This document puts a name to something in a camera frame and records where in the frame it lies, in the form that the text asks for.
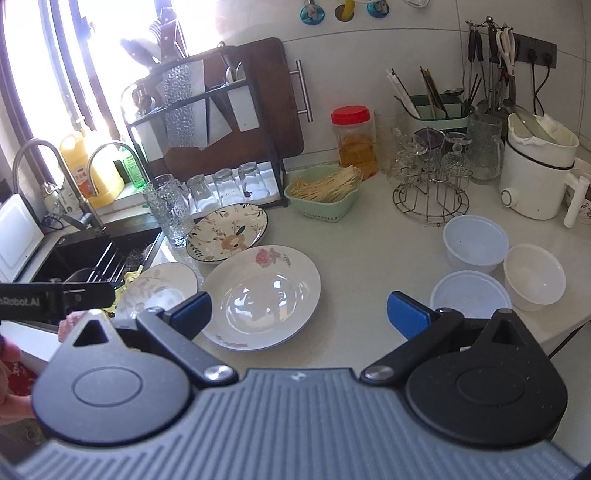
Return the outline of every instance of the pink flower pattern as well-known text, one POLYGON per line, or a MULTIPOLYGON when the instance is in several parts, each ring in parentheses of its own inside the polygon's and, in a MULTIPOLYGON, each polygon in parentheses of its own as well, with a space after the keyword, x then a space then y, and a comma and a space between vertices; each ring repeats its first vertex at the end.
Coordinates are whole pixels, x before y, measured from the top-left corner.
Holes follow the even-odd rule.
POLYGON ((291 266, 290 258, 287 255, 280 254, 274 248, 270 248, 269 250, 266 248, 261 248, 256 253, 256 263, 258 263, 262 268, 267 268, 270 265, 275 264, 277 260, 283 260, 288 267, 291 266))

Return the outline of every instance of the suction cup hook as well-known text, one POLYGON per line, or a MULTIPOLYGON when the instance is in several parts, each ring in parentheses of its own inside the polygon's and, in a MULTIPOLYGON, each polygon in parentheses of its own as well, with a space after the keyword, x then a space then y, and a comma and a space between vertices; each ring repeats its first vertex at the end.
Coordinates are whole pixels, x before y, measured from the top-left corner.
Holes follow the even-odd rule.
POLYGON ((374 18, 383 18, 390 13, 390 6, 386 0, 378 0, 368 4, 368 13, 374 18))
POLYGON ((301 9, 300 19, 306 25, 318 25, 324 20, 324 9, 316 5, 314 0, 305 0, 304 8, 301 9))

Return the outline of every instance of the drinking glass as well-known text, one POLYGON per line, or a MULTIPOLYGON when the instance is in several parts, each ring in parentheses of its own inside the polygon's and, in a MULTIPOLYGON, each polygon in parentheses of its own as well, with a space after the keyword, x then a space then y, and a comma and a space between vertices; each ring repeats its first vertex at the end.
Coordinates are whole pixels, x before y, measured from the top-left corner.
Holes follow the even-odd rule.
POLYGON ((236 183, 231 169, 223 168, 215 172, 213 182, 216 186, 217 197, 223 207, 244 202, 242 189, 236 183))
POLYGON ((466 149, 472 181, 485 185, 499 176, 505 146, 501 140, 501 119, 479 113, 468 119, 468 137, 472 143, 466 149))
POLYGON ((261 200, 269 196, 269 189, 265 185, 265 180, 262 179, 255 161, 240 165, 238 177, 246 200, 261 200))
POLYGON ((219 208, 220 203, 209 189, 205 175, 191 177, 187 180, 187 187, 193 196, 197 213, 210 213, 219 208))
POLYGON ((144 187, 144 198, 173 247, 184 247, 194 223, 180 183, 171 175, 160 175, 144 187))

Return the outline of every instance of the plastic jar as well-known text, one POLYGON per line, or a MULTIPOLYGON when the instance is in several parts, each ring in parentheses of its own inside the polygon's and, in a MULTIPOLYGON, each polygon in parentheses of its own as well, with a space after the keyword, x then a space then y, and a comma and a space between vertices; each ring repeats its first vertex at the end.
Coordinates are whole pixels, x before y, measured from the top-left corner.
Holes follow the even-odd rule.
POLYGON ((340 166, 354 165, 367 180, 379 169, 369 109, 362 105, 344 106, 332 112, 330 118, 339 144, 340 166))

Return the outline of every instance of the ceramic plate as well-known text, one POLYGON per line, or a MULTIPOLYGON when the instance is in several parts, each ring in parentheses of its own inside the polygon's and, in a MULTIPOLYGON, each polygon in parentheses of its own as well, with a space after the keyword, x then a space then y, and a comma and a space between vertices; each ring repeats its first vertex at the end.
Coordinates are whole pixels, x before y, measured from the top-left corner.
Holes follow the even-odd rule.
POLYGON ((203 290, 213 302, 205 336, 230 350, 262 350, 292 337, 310 319, 320 298, 320 275, 303 253, 265 245, 226 260, 203 290))
POLYGON ((187 237, 187 252, 200 262, 219 263, 255 245, 268 223, 265 210, 252 203, 220 208, 198 221, 187 237))
POLYGON ((143 272, 127 287, 115 310, 116 318, 135 318, 149 307, 176 307, 195 295, 197 276, 182 263, 163 263, 143 272))

